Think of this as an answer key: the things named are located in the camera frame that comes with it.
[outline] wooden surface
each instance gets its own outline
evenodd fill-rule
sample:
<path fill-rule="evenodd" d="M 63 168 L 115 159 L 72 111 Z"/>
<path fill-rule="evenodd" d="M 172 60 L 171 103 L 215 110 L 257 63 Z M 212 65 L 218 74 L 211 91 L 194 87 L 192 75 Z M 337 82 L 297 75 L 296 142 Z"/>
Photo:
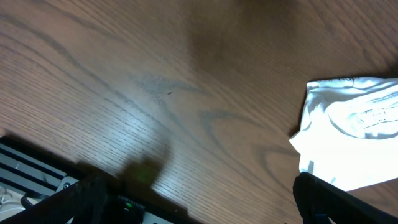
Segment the wooden surface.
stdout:
<path fill-rule="evenodd" d="M 0 125 L 113 175 L 160 161 L 154 190 L 203 223 L 302 223 L 288 139 L 306 82 L 388 70 L 397 15 L 394 0 L 3 0 Z M 353 194 L 398 215 L 397 191 Z"/>

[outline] cable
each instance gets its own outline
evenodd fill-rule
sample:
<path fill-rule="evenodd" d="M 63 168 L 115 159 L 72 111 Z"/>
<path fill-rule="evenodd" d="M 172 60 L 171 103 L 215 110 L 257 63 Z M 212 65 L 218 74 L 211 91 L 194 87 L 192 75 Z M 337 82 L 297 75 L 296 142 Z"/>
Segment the cable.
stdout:
<path fill-rule="evenodd" d="M 10 209 L 4 210 L 4 211 L 0 211 L 0 214 L 6 213 L 6 212 L 9 212 L 9 211 L 12 211 L 12 210 L 17 210 L 17 209 L 21 209 L 22 211 L 25 210 L 22 207 L 10 208 Z"/>
<path fill-rule="evenodd" d="M 21 205 L 28 209 L 33 207 L 33 204 L 27 199 L 27 198 L 32 198 L 32 199 L 38 199 L 38 200 L 45 200 L 47 199 L 49 196 L 48 195 L 44 195 L 44 194 L 40 194 L 37 192 L 29 192 L 26 193 L 24 196 L 22 196 L 21 198 Z"/>

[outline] white fabric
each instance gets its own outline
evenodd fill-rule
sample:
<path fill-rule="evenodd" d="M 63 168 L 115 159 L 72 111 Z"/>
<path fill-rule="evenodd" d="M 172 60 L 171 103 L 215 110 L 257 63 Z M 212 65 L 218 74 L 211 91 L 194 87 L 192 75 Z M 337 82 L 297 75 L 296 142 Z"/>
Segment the white fabric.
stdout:
<path fill-rule="evenodd" d="M 290 143 L 301 172 L 345 191 L 398 177 L 398 78 L 309 82 Z"/>

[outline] black object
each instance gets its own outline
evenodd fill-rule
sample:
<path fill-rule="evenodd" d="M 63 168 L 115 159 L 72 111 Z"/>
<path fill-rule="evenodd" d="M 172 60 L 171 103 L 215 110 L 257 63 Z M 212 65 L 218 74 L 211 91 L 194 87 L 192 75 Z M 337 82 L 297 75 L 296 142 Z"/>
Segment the black object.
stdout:
<path fill-rule="evenodd" d="M 387 214 L 308 172 L 296 177 L 293 195 L 304 224 L 398 223 Z"/>
<path fill-rule="evenodd" d="M 21 139 L 0 138 L 0 185 L 24 195 L 21 203 L 26 208 L 1 224 L 64 224 L 72 217 L 73 224 L 197 223 L 177 210 L 176 213 L 166 212 L 130 197 L 123 189 L 107 186 L 102 177 L 87 177 L 59 159 L 40 152 L 36 146 L 22 142 Z M 41 202 L 32 205 L 27 198 Z M 176 207 L 171 203 L 165 205 Z"/>
<path fill-rule="evenodd" d="M 64 224 L 73 218 L 72 224 L 97 224 L 105 201 L 105 181 L 100 176 L 92 176 L 1 223 Z"/>

